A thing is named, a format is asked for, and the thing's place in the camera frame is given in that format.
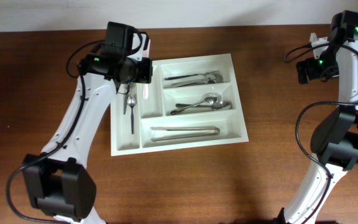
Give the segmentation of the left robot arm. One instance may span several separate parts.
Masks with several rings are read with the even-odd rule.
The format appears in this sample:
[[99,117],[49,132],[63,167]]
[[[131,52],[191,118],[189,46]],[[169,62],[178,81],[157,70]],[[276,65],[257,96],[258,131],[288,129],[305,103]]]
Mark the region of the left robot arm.
[[53,138],[20,172],[30,204],[47,223],[103,223],[94,202],[96,184],[86,170],[94,135],[120,87],[152,80],[150,39],[135,27],[108,22],[103,40],[77,64],[76,92]]

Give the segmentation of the pink plastic knife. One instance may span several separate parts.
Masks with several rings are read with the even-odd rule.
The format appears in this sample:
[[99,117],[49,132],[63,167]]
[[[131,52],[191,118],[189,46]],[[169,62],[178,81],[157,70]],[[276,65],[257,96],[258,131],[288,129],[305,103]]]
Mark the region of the pink plastic knife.
[[[145,59],[146,57],[149,56],[150,44],[151,44],[151,41],[149,40],[148,44],[144,45],[146,47],[146,49],[143,50],[143,53],[142,53],[143,59]],[[149,85],[148,84],[143,84],[143,86],[142,86],[142,97],[144,100],[147,100],[149,98]]]

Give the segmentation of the small metal spoon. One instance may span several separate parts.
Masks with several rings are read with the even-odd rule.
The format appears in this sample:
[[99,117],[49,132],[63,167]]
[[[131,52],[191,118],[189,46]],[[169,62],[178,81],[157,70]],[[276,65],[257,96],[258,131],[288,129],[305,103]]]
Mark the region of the small metal spoon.
[[131,109],[131,134],[134,134],[134,107],[136,105],[136,100],[133,95],[128,96],[127,105]]
[[127,84],[126,92],[125,92],[125,94],[124,94],[124,101],[123,101],[123,115],[126,114],[126,110],[127,110],[127,99],[128,99],[130,90],[131,90],[131,84]]

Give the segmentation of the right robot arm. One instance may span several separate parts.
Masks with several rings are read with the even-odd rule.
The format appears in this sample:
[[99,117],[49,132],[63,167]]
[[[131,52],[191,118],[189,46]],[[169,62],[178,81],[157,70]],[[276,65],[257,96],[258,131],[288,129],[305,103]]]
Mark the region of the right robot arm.
[[323,105],[335,107],[314,130],[311,151],[298,145],[311,164],[296,196],[273,223],[316,223],[332,189],[358,164],[358,12],[345,10],[335,14],[329,36],[319,38],[311,34],[309,43],[302,48],[313,56],[305,60],[293,58],[299,83],[337,78],[339,98],[312,103],[299,114],[295,125],[297,141],[301,119],[308,110]]

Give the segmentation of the white cutlery tray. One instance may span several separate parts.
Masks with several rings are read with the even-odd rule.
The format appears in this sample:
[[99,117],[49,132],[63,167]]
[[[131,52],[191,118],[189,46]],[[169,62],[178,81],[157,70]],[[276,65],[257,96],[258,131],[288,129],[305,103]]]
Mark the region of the white cutlery tray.
[[[134,134],[131,134],[131,109],[123,115],[124,96],[118,95],[111,104],[111,155],[123,156],[147,152],[167,151],[190,147],[247,142],[249,140],[231,54],[156,60],[149,98],[142,97],[142,85],[131,88],[135,96]],[[195,77],[164,80],[167,77],[220,71],[223,83],[170,88],[171,83]],[[230,101],[232,109],[214,111],[210,108],[189,108],[179,114],[170,112],[196,103],[206,93],[219,93],[220,101]],[[203,131],[153,131],[151,127],[217,127],[213,136],[151,141],[152,138]]]

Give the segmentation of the dark chopstick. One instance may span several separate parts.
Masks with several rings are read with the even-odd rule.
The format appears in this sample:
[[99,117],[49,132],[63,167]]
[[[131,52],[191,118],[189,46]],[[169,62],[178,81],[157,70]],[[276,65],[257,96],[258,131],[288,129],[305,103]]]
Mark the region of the dark chopstick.
[[157,142],[157,141],[169,141],[169,140],[174,140],[174,139],[197,138],[197,137],[203,137],[203,136],[213,136],[213,135],[217,135],[219,133],[220,133],[219,129],[214,129],[214,130],[207,130],[207,131],[197,132],[197,133],[162,136],[162,137],[158,137],[158,138],[152,138],[151,141]]
[[153,131],[211,131],[220,132],[217,127],[151,127]]

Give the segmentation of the metal fork dark handle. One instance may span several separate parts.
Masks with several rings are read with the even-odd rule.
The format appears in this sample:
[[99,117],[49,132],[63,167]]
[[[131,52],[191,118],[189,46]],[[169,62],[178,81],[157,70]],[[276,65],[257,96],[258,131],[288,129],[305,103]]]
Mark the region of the metal fork dark handle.
[[176,80],[176,79],[181,79],[181,78],[187,78],[187,77],[193,77],[193,76],[197,76],[197,75],[220,75],[220,71],[212,71],[212,72],[205,72],[205,73],[196,73],[196,74],[190,74],[190,75],[181,75],[181,76],[176,76],[176,77],[167,77],[164,78],[164,80]]

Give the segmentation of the large metal spoon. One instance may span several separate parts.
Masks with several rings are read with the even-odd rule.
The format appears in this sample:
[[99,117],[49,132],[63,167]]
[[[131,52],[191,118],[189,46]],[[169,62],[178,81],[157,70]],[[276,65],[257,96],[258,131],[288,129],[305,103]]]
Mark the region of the large metal spoon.
[[220,99],[222,98],[222,96],[219,93],[206,93],[204,94],[201,99],[199,101],[197,101],[196,103],[192,103],[190,105],[187,106],[182,106],[179,107],[177,109],[174,109],[170,112],[170,115],[176,115],[179,114],[189,108],[194,108],[196,106],[209,106],[212,107],[215,103],[217,103]]
[[195,108],[210,108],[214,111],[217,110],[230,110],[232,109],[232,103],[230,101],[217,101],[213,105],[197,105]]

